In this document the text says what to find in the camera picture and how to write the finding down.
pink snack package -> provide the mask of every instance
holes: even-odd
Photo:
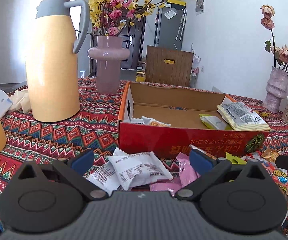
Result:
[[[180,178],[174,178],[172,180],[166,180],[161,182],[156,182],[149,185],[150,191],[169,191],[174,197],[175,193],[182,188]]]
[[[200,175],[192,168],[191,164],[189,163],[189,156],[184,153],[179,153],[176,159],[180,162],[180,180],[182,187],[187,186],[200,177]]]

green plant illustration on box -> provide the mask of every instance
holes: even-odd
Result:
[[[245,146],[244,152],[246,153],[252,153],[257,151],[262,143],[265,140],[265,136],[262,133],[259,133],[258,135],[254,136]]]

red box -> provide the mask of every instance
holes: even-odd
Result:
[[[153,151],[159,158],[189,154],[190,144],[216,157],[225,157],[225,152],[235,156],[254,152],[269,132],[209,130],[199,117],[211,114],[222,119],[217,105],[231,101],[235,102],[225,94],[128,82],[118,117],[118,146],[129,154]],[[131,123],[142,115],[172,127]]]

tablecloth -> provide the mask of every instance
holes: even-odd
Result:
[[[23,114],[21,110],[5,115],[1,122],[7,144],[0,153],[0,194],[25,159],[34,159],[38,164],[49,163],[52,159],[71,158],[86,148],[94,148],[94,165],[88,173],[103,165],[106,156],[117,147],[117,118],[125,84],[121,81],[117,94],[101,95],[95,90],[94,79],[79,79],[80,111],[62,122],[40,123],[31,113]],[[266,111],[262,101],[233,97],[254,110]],[[265,120],[272,131],[261,150],[270,146],[288,155],[288,125],[282,121],[281,114],[270,114]],[[171,172],[178,171],[177,161],[162,161]],[[288,238],[288,218],[282,230]]]

wooden chair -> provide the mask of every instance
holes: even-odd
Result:
[[[147,46],[145,82],[189,86],[194,54]]]

